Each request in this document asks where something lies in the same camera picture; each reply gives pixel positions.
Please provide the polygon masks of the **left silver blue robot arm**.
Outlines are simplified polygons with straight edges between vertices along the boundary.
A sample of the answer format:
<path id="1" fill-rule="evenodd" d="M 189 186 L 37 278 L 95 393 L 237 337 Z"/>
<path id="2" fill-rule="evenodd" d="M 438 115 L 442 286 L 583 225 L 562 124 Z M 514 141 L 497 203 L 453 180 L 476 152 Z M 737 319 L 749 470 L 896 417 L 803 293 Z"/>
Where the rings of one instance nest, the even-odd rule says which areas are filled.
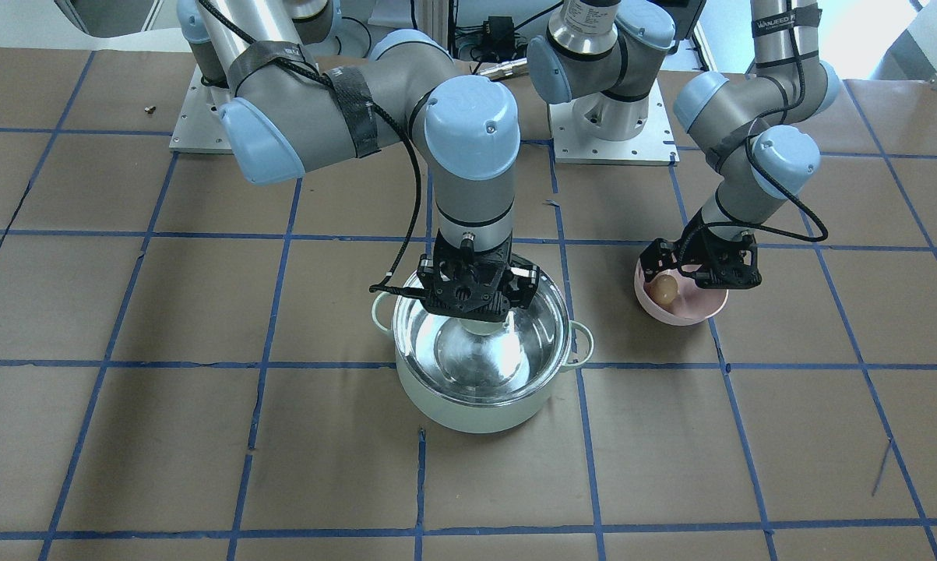
<path id="1" fill-rule="evenodd" d="M 756 74 L 735 83 L 717 72 L 692 78 L 672 113 L 721 183 L 675 241 L 654 239 L 639 257 L 647 283 L 677 273 L 702 290 L 760 284 L 756 231 L 799 192 L 820 164 L 797 124 L 832 105 L 840 80 L 819 57 L 814 1 L 753 1 Z M 650 91 L 677 26 L 650 1 L 565 1 L 527 46 L 543 101 L 570 111 L 586 138 L 627 146 L 645 128 Z"/>

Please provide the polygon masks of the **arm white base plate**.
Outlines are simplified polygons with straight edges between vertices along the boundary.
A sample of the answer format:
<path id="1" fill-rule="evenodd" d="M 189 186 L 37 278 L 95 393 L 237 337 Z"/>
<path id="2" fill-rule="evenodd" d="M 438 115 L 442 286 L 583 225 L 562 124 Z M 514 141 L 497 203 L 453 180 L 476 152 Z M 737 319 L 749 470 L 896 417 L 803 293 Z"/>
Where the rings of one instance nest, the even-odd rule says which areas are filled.
<path id="1" fill-rule="evenodd" d="M 218 109 L 229 102 L 229 90 L 202 83 L 200 68 L 194 68 L 174 131 L 170 150 L 201 155 L 231 155 L 232 146 L 219 118 Z"/>
<path id="2" fill-rule="evenodd" d="M 604 93 L 548 107 L 558 162 L 668 166 L 679 161 L 660 87 L 625 103 Z"/>

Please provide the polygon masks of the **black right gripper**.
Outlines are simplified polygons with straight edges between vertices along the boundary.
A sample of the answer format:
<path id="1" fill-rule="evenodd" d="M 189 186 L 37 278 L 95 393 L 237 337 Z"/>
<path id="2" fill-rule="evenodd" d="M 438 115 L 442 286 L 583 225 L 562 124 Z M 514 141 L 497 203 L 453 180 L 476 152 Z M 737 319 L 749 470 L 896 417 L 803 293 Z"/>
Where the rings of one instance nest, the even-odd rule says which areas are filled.
<path id="1" fill-rule="evenodd" d="M 500 323 L 511 309 L 529 308 L 538 291 L 540 267 L 512 252 L 511 239 L 478 252 L 472 239 L 450 244 L 437 235 L 433 249 L 417 268 L 417 299 L 432 315 Z"/>

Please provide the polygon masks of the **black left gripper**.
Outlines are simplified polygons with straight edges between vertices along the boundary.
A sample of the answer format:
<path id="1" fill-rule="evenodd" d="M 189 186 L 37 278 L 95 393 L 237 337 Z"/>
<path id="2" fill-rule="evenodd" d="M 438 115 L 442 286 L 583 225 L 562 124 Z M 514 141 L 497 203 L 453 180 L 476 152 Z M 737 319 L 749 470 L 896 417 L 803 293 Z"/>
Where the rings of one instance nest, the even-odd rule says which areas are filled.
<path id="1" fill-rule="evenodd" d="M 713 233 L 683 235 L 677 241 L 654 239 L 639 256 L 645 281 L 671 271 L 703 290 L 749 290 L 763 282 L 757 266 L 756 238 L 728 241 Z"/>

